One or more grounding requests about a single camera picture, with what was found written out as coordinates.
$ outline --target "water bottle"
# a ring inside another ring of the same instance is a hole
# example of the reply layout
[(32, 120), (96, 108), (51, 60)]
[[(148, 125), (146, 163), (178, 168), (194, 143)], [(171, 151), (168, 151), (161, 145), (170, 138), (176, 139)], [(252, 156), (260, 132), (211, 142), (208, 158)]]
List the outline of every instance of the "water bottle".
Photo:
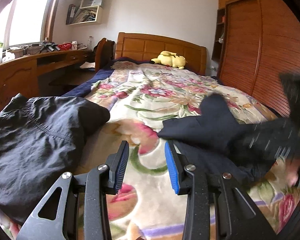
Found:
[(89, 36), (87, 48), (92, 50), (92, 36)]

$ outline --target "metal screw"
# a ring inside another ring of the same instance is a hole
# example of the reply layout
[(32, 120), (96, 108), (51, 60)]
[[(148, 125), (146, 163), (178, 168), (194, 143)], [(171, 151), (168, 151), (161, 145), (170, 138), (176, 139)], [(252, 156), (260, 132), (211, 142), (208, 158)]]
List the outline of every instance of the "metal screw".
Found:
[(62, 174), (63, 179), (69, 179), (71, 177), (71, 172), (67, 171)]
[(229, 172), (224, 172), (222, 173), (222, 177), (224, 179), (231, 179), (232, 175)]
[(195, 166), (194, 166), (193, 164), (188, 164), (188, 165), (186, 166), (186, 170), (187, 170), (187, 171), (194, 171), (194, 170), (195, 170)]
[(99, 171), (105, 171), (106, 169), (108, 169), (108, 165), (106, 165), (106, 164), (100, 164), (98, 166)]

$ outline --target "book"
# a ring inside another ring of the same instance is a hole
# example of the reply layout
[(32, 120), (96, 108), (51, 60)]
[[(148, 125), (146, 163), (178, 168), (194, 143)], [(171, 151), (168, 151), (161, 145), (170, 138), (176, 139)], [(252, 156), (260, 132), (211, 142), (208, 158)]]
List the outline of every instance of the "book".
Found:
[(80, 23), (86, 21), (94, 21), (96, 19), (96, 12), (89, 10), (82, 10), (78, 15), (75, 16), (72, 23)]
[(79, 9), (78, 6), (74, 4), (69, 5), (66, 25), (73, 23), (74, 16), (77, 13), (78, 9)]

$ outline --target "sliding wardrobe door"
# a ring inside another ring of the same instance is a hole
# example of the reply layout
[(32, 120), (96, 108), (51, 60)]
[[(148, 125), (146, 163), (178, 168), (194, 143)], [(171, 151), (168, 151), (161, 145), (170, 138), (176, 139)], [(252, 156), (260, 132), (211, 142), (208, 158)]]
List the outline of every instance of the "sliding wardrobe door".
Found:
[(257, 0), (241, 0), (227, 8), (226, 50), (220, 79), (251, 95), (261, 34), (261, 14)]
[(260, 0), (262, 46), (252, 96), (281, 115), (289, 105), (278, 74), (300, 73), (300, 23), (282, 0)]

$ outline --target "white wall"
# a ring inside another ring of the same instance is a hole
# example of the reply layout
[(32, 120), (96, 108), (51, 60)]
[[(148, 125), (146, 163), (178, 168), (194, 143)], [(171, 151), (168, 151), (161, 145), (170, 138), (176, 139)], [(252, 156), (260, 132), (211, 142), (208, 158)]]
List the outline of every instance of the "white wall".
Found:
[(101, 25), (70, 27), (64, 24), (63, 8), (62, 27), (54, 30), (54, 37), (66, 37), (70, 29), (71, 40), (86, 44), (93, 36), (96, 44), (103, 37), (117, 41), (119, 32), (162, 35), (205, 46), (210, 66), (218, 0), (105, 0), (103, 9)]

